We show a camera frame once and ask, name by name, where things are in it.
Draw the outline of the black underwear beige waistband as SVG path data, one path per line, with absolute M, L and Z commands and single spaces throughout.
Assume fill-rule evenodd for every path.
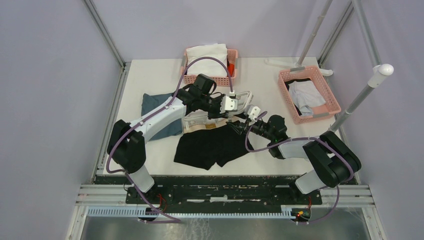
M 223 167 L 249 153 L 245 139 L 244 134 L 237 134 L 227 124 L 185 133 L 179 139 L 173 161 L 203 170 L 209 170 L 215 164 Z

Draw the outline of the pink basket with white cloth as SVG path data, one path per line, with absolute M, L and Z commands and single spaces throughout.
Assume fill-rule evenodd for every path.
M 239 52 L 236 49 L 228 49 L 227 50 L 227 66 L 229 67 L 229 73 L 231 74 L 231 82 L 234 85 L 236 78 L 238 76 L 238 61 L 239 61 Z M 187 52 L 185 51 L 182 58 L 182 63 L 180 67 L 180 73 L 183 73 L 183 70 L 188 65 Z M 217 83 L 218 87 L 229 87 L 230 81 L 229 78 L 226 77 L 218 77 L 212 76 L 212 79 Z M 183 82 L 184 84 L 192 84 L 195 82 L 195 75 L 184 75 Z

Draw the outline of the pink basket with underwear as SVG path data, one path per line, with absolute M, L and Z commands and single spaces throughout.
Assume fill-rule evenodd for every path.
M 333 117 L 341 107 L 315 65 L 281 70 L 278 87 L 295 124 Z

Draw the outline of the white clip hanger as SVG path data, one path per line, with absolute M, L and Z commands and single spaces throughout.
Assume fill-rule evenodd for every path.
M 248 105 L 252 102 L 254 95 L 251 91 L 243 91 L 236 94 L 238 100 L 236 115 L 242 114 Z M 199 130 L 212 130 L 226 125 L 227 122 L 235 122 L 239 118 L 231 115 L 230 118 L 208 119 L 205 111 L 197 110 L 181 119 L 183 133 L 192 133 Z

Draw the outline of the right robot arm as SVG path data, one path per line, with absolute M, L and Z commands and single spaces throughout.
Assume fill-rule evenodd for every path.
M 244 121 L 227 122 L 227 125 L 244 136 L 246 141 L 250 133 L 269 140 L 264 150 L 274 158 L 305 159 L 311 163 L 311 171 L 289 184 L 288 196 L 295 204 L 302 204 L 315 190 L 335 188 L 350 181 L 362 168 L 360 159 L 333 131 L 316 137 L 290 138 L 285 119 L 276 114 L 268 121 L 246 118 Z

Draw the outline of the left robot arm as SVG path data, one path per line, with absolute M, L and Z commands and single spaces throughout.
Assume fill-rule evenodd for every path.
M 215 93 L 214 81 L 200 74 L 194 83 L 178 86 L 162 104 L 130 122 L 122 119 L 112 127 L 107 146 L 106 172 L 124 173 L 138 190 L 138 197 L 147 204 L 154 202 L 158 191 L 145 163 L 146 144 L 169 124 L 197 110 L 207 112 L 209 118 L 223 118 L 229 114 L 225 107 L 232 107 L 232 97 Z

